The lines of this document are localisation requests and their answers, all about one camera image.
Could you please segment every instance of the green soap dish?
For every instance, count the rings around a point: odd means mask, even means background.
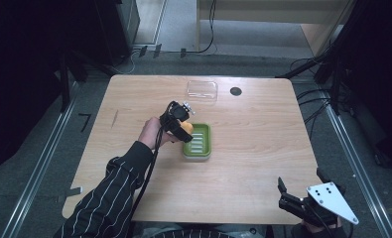
[[[184,156],[189,160],[204,161],[210,158],[210,127],[207,124],[193,124],[193,139],[184,144]]]

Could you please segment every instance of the person's left hand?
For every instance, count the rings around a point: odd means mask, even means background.
[[[150,148],[150,150],[154,150],[156,145],[156,137],[158,135],[158,131],[160,128],[161,128],[161,121],[159,120],[159,118],[156,117],[150,118],[150,120],[146,121],[138,141],[145,144],[147,147]],[[165,143],[169,141],[179,142],[180,140],[174,135],[171,135],[164,131],[162,135],[161,146],[163,146]]]

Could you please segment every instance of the person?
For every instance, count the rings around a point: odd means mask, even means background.
[[[142,186],[145,172],[154,158],[153,150],[160,128],[158,118],[152,117],[146,121],[138,140],[123,157],[116,157],[108,162],[105,178],[77,204],[72,216],[65,221],[54,237],[127,236],[134,192]],[[178,141],[174,135],[163,132],[161,146],[167,142]],[[308,223],[300,225],[309,232],[324,234],[322,229],[316,229]],[[157,233],[162,233],[161,237],[191,237],[192,234],[196,237],[231,237],[234,234],[223,233],[217,228],[207,231],[183,228],[179,225],[171,227],[157,229]]]

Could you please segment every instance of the gray floor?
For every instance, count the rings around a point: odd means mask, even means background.
[[[167,48],[168,44],[170,44],[172,51],[175,50],[175,46],[177,46],[177,49],[183,48],[183,46],[188,47],[188,49],[191,48],[194,38],[190,38],[188,35],[175,35],[174,38],[167,40],[166,36],[168,35],[172,34],[168,34],[166,27],[163,26],[159,38],[159,41],[163,41],[163,50]],[[187,39],[178,38],[177,36],[183,36]],[[296,37],[291,38],[293,42],[288,42],[289,46],[298,46],[300,49],[306,48],[305,39],[301,41],[296,40],[302,37],[302,35],[297,34]],[[244,36],[234,41],[243,44],[244,41],[241,38],[244,38]],[[279,46],[273,54],[265,54],[264,56],[260,54],[261,56],[259,57],[242,56],[239,53],[221,54],[221,44],[216,43],[216,45],[217,52],[214,56],[187,55],[181,59],[178,54],[162,53],[154,59],[153,53],[148,52],[142,58],[138,58],[137,55],[133,57],[135,67],[133,67],[133,63],[129,60],[117,66],[117,69],[127,72],[134,68],[132,70],[134,74],[270,77],[287,72],[294,60],[311,56],[311,53],[294,54],[290,47],[287,48],[283,45]],[[274,45],[276,43],[271,41],[270,46]],[[238,44],[235,44],[235,48],[238,51],[239,47]],[[109,78],[99,71],[90,68],[88,72],[90,79],[80,85],[80,91],[71,117],[66,124],[65,131],[55,150],[38,193],[26,215],[18,237],[52,237],[64,222],[62,208],[64,205],[65,191],[69,189],[104,91],[109,83]],[[312,83],[312,75],[311,72],[306,71],[299,77],[293,78],[296,93],[317,87]],[[308,100],[317,97],[319,97],[318,94],[310,94],[303,99]],[[310,116],[320,105],[321,103],[316,101],[301,106],[303,116],[305,118]],[[61,101],[57,100],[31,132],[19,152],[0,167],[0,236],[59,118],[60,107]],[[78,116],[78,113],[92,115],[89,124],[83,132],[80,131],[85,118]],[[392,170],[376,166],[373,161],[373,153],[366,143],[356,121],[348,113],[343,112],[340,116],[345,123],[345,127],[369,173],[377,193],[387,210],[392,212]],[[355,227],[354,237],[382,237],[379,235],[380,230],[374,221],[369,205],[365,201],[356,177],[347,161],[337,134],[325,113],[322,113],[315,123],[311,142],[319,167],[332,179],[347,188],[346,200],[360,220],[359,225]],[[284,229],[289,232],[290,227],[275,226],[276,236],[284,237]]]

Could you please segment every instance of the table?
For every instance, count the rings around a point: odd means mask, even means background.
[[[199,21],[208,20],[212,0],[196,0],[196,47]],[[328,42],[353,8],[353,0],[217,0],[214,20],[301,23],[315,56]]]
[[[189,81],[214,81],[216,101],[189,100],[190,122],[211,127],[210,158],[189,162],[182,143],[159,152],[135,221],[295,224],[299,218],[278,206],[281,177],[288,192],[307,195],[321,183],[317,162],[295,93],[288,79],[216,76],[115,75],[111,78],[83,152],[63,216],[103,179],[111,158],[138,138],[147,119],[172,100],[186,99]],[[232,87],[242,94],[232,95]]]

